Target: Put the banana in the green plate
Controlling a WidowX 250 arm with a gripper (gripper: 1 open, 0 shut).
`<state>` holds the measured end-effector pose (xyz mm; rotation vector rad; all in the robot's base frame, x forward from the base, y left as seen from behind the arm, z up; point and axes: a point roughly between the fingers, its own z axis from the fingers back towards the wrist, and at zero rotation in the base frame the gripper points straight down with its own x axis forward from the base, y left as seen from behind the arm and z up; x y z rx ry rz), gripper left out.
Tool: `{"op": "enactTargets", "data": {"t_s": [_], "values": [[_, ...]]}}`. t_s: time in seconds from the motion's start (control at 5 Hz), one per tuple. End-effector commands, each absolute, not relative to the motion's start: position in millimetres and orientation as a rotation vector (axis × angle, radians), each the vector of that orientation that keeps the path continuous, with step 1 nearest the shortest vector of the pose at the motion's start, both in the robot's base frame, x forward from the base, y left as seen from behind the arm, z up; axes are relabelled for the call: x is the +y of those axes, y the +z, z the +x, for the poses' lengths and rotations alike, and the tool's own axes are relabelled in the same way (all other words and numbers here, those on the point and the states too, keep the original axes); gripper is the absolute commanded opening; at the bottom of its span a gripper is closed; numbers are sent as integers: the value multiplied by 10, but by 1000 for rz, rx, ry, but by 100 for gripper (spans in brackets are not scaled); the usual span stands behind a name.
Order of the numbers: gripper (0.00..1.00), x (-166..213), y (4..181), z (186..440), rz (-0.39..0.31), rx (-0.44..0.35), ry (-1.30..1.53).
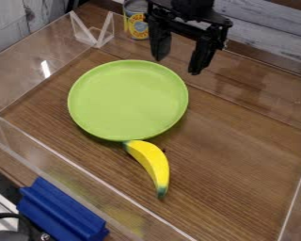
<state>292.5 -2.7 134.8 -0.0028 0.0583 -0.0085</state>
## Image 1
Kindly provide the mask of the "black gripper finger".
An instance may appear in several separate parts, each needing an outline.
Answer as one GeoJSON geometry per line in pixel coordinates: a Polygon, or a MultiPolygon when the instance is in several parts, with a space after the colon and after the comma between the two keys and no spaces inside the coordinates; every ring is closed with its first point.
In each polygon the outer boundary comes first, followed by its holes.
{"type": "Polygon", "coordinates": [[[196,48],[192,53],[188,72],[192,75],[201,73],[202,69],[208,67],[216,52],[216,42],[209,36],[201,36],[196,41],[196,48]]]}
{"type": "Polygon", "coordinates": [[[170,30],[166,23],[154,16],[148,18],[148,28],[152,56],[157,61],[161,61],[170,52],[170,30]]]}

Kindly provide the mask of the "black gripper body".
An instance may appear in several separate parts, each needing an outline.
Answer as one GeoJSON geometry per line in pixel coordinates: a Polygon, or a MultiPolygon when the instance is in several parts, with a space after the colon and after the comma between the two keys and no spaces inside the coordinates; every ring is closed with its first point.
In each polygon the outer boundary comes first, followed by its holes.
{"type": "Polygon", "coordinates": [[[213,9],[214,0],[146,0],[149,15],[157,15],[173,22],[181,19],[184,23],[206,23],[206,31],[217,41],[217,48],[222,50],[226,34],[233,22],[213,9]]]}

